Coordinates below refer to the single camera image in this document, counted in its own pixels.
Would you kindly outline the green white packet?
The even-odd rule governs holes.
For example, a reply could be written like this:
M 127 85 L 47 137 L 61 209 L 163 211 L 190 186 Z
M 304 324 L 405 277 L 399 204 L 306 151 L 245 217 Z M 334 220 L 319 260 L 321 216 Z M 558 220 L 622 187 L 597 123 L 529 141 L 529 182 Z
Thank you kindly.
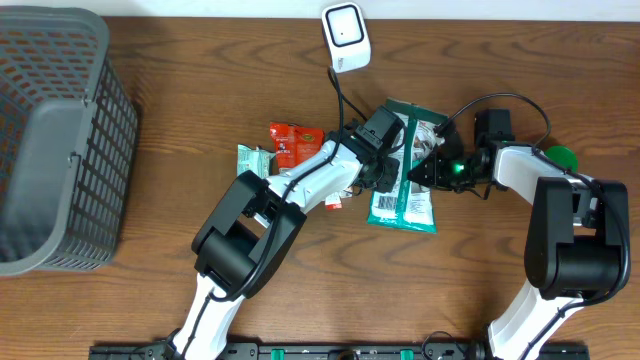
M 373 193 L 367 223 L 436 233 L 429 187 L 409 181 L 407 174 L 444 143 L 435 135 L 434 129 L 447 116 L 393 98 L 388 98 L 385 106 L 405 125 L 390 153 L 392 159 L 399 161 L 398 175 L 391 192 Z

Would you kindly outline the red stick sachet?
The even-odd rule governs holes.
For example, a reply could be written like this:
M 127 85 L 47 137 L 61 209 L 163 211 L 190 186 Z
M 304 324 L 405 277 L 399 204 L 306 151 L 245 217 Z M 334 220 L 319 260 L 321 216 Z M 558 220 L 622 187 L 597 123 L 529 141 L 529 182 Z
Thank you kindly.
M 336 210 L 342 208 L 340 193 L 333 193 L 325 198 L 325 207 L 328 210 Z

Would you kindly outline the red snack packet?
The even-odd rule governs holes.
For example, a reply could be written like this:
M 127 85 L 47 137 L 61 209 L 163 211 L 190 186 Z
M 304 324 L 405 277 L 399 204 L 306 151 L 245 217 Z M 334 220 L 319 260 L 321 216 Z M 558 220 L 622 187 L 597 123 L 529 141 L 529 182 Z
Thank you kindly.
M 318 153 L 325 137 L 320 128 L 286 123 L 272 122 L 269 132 L 280 172 L 294 168 Z

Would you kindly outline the green lid seasoning jar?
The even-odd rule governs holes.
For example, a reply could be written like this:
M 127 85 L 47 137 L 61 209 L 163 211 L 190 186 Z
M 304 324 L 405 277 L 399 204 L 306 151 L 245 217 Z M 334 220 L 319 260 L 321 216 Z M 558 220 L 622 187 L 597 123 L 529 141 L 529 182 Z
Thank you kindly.
M 564 145 L 554 145 L 547 148 L 544 151 L 544 154 L 559 166 L 572 170 L 574 172 L 578 171 L 578 158 L 576 154 L 568 147 Z

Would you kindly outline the teal white snack packet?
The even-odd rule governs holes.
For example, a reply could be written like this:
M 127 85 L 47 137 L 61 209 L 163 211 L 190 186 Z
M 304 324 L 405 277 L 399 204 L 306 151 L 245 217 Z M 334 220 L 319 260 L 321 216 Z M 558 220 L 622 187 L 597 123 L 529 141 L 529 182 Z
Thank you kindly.
M 246 145 L 237 146 L 237 174 L 251 171 L 260 178 L 266 178 L 271 173 L 272 161 L 276 154 L 257 146 L 252 149 Z

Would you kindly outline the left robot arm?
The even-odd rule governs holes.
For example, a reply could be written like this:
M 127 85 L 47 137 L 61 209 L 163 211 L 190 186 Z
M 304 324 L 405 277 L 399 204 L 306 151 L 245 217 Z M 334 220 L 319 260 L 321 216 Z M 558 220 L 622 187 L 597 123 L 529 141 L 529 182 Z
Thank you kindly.
M 356 186 L 388 192 L 398 163 L 399 129 L 359 126 L 332 132 L 320 151 L 265 179 L 240 174 L 196 234 L 196 293 L 183 327 L 168 341 L 168 359 L 215 359 L 246 299 L 278 270 L 307 214 L 328 196 Z

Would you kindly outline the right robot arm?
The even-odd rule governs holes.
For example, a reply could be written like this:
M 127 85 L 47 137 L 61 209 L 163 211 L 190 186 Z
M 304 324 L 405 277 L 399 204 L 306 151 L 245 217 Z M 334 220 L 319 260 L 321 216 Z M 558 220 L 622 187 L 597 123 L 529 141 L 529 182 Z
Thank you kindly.
M 535 359 L 576 312 L 610 300 L 630 275 L 628 195 L 624 184 L 563 167 L 540 149 L 491 141 L 464 159 L 430 154 L 410 181 L 462 193 L 476 184 L 510 189 L 531 206 L 526 280 L 467 359 Z

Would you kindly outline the white barcode scanner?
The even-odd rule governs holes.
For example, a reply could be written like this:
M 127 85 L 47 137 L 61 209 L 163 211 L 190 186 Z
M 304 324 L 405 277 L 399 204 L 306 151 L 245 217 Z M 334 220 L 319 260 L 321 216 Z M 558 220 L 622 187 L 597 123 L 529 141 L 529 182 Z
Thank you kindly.
M 321 14 L 331 67 L 345 73 L 366 67 L 372 55 L 365 18 L 359 5 L 344 2 L 328 6 Z

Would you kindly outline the grey plastic mesh basket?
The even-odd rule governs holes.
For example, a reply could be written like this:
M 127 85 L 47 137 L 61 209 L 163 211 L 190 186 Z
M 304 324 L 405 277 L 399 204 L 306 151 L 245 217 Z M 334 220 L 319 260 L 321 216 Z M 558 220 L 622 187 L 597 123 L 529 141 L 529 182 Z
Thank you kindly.
M 138 114 L 84 9 L 1 10 L 1 273 L 108 264 L 122 228 Z

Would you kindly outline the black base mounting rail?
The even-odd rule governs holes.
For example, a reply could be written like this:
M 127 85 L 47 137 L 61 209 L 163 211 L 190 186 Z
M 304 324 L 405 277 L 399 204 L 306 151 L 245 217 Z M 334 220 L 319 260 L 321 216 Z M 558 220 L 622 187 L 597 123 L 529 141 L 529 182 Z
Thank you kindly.
M 260 345 L 230 342 L 219 360 L 458 360 L 466 357 L 467 346 L 452 342 L 420 345 Z M 138 346 L 93 346 L 89 360 L 167 360 L 173 357 L 163 341 Z

